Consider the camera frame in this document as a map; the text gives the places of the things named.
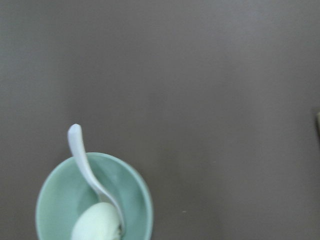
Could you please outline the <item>white ceramic soup spoon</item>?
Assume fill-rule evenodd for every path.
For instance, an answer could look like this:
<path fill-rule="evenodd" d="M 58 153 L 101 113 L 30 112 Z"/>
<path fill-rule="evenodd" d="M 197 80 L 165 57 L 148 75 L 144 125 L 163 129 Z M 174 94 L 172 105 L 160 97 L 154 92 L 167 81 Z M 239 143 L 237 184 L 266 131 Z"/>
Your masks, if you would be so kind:
<path fill-rule="evenodd" d="M 124 235 L 126 228 L 123 211 L 113 194 L 94 175 L 85 151 L 82 127 L 79 124 L 75 123 L 69 127 L 67 140 L 70 151 L 85 181 L 93 189 L 101 202 L 110 203 L 115 207 L 120 220 L 120 232 Z"/>

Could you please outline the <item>white steamed bun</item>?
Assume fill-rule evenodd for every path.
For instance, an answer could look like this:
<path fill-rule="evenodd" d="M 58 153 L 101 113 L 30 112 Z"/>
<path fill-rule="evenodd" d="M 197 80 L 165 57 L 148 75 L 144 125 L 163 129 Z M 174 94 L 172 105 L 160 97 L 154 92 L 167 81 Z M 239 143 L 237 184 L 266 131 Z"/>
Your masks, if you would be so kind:
<path fill-rule="evenodd" d="M 76 221 L 72 240 L 119 240 L 120 217 L 116 208 L 106 202 L 92 205 Z"/>

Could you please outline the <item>light green bowl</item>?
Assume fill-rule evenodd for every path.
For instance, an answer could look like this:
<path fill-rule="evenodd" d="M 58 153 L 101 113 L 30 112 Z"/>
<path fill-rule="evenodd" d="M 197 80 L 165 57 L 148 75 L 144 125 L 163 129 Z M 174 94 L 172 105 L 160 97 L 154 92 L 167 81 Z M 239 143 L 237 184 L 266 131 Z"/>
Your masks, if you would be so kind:
<path fill-rule="evenodd" d="M 131 165 L 112 155 L 87 153 L 96 178 L 118 201 L 125 221 L 124 240 L 152 238 L 154 209 L 149 188 Z M 46 178 L 35 208 L 40 240 L 69 240 L 80 215 L 98 203 L 73 157 L 60 163 Z"/>

